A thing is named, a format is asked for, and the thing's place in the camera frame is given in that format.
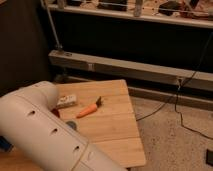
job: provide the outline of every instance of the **carrot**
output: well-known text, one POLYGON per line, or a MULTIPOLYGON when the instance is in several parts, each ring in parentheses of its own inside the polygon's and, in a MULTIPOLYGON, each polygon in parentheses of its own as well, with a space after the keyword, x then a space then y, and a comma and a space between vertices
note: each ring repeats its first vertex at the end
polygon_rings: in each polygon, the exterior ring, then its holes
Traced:
POLYGON ((97 111, 98 106, 96 103, 86 107, 85 109, 83 109, 77 116, 76 118, 82 118, 86 115, 92 114, 93 112, 97 111))

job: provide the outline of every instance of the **orange carrot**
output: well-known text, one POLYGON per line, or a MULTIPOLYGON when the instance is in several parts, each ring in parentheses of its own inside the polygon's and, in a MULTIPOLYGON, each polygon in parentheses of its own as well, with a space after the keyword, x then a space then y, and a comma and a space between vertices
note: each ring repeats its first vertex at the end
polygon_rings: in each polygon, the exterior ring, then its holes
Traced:
POLYGON ((77 116, 76 118, 82 118, 86 115, 92 114, 93 112, 97 111, 98 106, 97 104, 92 104, 88 107, 86 107, 85 109, 83 109, 77 116))
POLYGON ((101 106, 102 102, 101 102, 101 97, 98 98, 98 100, 96 101, 96 103, 91 104, 90 106, 86 107, 85 109, 83 109, 77 116, 76 118, 82 118, 86 115, 92 114, 93 112, 95 112, 96 110, 98 110, 98 107, 101 106))

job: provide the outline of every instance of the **object on shelf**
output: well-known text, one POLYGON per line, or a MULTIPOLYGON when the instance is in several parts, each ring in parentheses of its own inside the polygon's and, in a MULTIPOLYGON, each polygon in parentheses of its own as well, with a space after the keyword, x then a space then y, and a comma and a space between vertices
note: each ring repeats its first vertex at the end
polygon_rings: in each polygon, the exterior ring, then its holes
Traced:
POLYGON ((99 0, 97 8, 115 11, 126 11, 127 0, 99 0))
POLYGON ((176 1, 168 1, 159 6, 158 12, 167 16, 171 16, 174 11, 180 9, 181 4, 176 1))

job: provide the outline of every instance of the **power cord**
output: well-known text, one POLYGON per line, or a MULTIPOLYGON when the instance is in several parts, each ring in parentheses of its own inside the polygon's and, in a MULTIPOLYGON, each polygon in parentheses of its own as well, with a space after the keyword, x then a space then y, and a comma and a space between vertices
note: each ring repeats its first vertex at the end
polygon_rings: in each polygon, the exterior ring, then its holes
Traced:
POLYGON ((194 130, 194 129, 192 129, 192 128, 189 128, 189 127, 185 126, 185 125, 184 125, 184 122, 183 122, 183 113, 177 110, 177 105, 178 105, 178 100, 179 100, 179 93, 180 93, 180 91, 181 91, 181 88, 184 87, 186 84, 188 84, 188 83, 194 78, 194 76, 196 75, 196 73, 199 71, 199 68, 200 68, 201 64, 203 63, 203 60, 204 60, 204 58, 205 58, 205 55, 206 55, 207 49, 208 49, 208 47, 209 47, 209 43, 210 43, 210 41, 212 40, 212 37, 213 37, 213 32, 210 33, 210 35, 209 35, 209 37, 208 37, 208 39, 207 39, 207 41, 206 41, 206 43, 205 43, 205 46, 204 46, 204 48, 203 48, 201 57, 200 57, 200 59, 199 59, 199 63, 198 63, 198 65, 197 65, 195 71, 192 73, 192 75, 191 75, 188 79, 185 79, 183 82, 182 82, 181 80, 179 80, 179 85, 178 85, 178 88, 177 88, 176 93, 171 94, 171 96, 169 96, 169 97, 167 98, 167 100, 166 100, 159 108, 157 108, 157 110, 155 110, 154 112, 152 112, 152 113, 150 113, 150 114, 148 114, 148 115, 146 115, 146 116, 143 116, 143 117, 141 117, 141 118, 136 119, 136 121, 140 121, 140 120, 146 119, 146 118, 148 118, 148 117, 150 117, 150 116, 153 116, 154 114, 158 113, 160 110, 162 110, 162 109, 166 106, 167 103, 169 103, 169 102, 171 101, 171 99, 172 99, 174 96, 176 96, 174 108, 175 108, 175 112, 178 113, 178 114, 180 115, 181 127, 185 128, 185 129, 187 129, 187 130, 189 130, 189 131, 191 131, 191 132, 194 132, 194 133, 196 133, 196 134, 198 134, 198 135, 200 135, 200 136, 202 136, 202 137, 204 137, 204 138, 207 138, 207 139, 209 139, 209 140, 213 140, 213 137, 210 137, 210 136, 208 136, 208 135, 206 135, 206 134, 203 134, 203 133, 200 132, 200 131, 197 131, 197 130, 194 130))

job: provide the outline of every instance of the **hole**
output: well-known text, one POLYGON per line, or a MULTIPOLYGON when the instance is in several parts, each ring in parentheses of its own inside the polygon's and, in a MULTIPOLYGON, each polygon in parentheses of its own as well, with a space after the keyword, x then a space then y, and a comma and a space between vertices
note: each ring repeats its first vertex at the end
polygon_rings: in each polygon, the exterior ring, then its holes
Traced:
POLYGON ((35 111, 33 110, 33 111, 31 111, 30 113, 28 113, 27 116, 33 116, 34 114, 35 114, 35 111))
POLYGON ((80 147, 79 146, 76 146, 73 150, 73 154, 76 154, 78 153, 78 151, 80 150, 80 147))
POLYGON ((58 132, 57 128, 53 129, 52 132, 51 132, 51 134, 55 134, 56 132, 58 132))

